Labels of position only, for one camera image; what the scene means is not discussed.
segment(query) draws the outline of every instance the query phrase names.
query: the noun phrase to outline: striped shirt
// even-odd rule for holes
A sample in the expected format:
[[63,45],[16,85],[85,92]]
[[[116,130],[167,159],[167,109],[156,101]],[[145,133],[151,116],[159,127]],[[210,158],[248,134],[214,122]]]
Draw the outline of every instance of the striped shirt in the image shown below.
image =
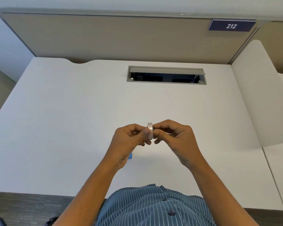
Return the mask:
[[123,188],[114,192],[103,205],[97,226],[192,225],[215,226],[202,197],[187,196],[151,184]]

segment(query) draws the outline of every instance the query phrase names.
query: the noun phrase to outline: dark button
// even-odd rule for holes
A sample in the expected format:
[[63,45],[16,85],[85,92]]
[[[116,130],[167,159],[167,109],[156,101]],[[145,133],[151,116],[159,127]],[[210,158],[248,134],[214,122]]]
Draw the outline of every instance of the dark button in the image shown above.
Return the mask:
[[174,216],[174,215],[175,215],[175,212],[174,212],[174,211],[169,211],[168,214],[169,214],[170,216]]

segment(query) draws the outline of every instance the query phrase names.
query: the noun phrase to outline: clear adhesive tape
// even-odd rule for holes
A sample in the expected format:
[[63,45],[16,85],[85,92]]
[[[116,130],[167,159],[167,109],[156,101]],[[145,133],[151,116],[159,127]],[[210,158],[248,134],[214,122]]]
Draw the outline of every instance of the clear adhesive tape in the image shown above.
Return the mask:
[[152,126],[152,123],[148,123],[147,127],[150,129],[150,133],[148,135],[148,139],[151,140],[151,139],[153,139],[153,126]]

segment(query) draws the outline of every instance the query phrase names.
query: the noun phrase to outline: desk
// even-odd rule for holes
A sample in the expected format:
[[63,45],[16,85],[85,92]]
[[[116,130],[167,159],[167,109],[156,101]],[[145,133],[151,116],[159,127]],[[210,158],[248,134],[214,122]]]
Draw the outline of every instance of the desk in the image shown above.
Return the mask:
[[[203,68],[207,85],[126,82],[128,66]],[[283,209],[230,65],[34,58],[0,111],[0,191],[74,196],[116,128],[172,119],[245,208]],[[114,177],[201,195],[165,143],[138,146]]]

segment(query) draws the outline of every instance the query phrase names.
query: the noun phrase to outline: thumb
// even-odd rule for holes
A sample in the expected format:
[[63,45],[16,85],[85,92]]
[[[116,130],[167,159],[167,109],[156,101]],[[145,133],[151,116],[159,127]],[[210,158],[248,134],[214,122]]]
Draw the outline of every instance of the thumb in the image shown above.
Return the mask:
[[138,144],[140,144],[142,141],[148,139],[148,135],[150,133],[150,129],[149,128],[145,128],[144,130],[142,130],[140,133],[138,133],[135,137],[133,137],[133,143],[135,146],[137,146]]
[[168,133],[160,129],[155,129],[153,135],[159,137],[161,140],[165,141],[166,144],[170,144],[174,137],[170,136]]

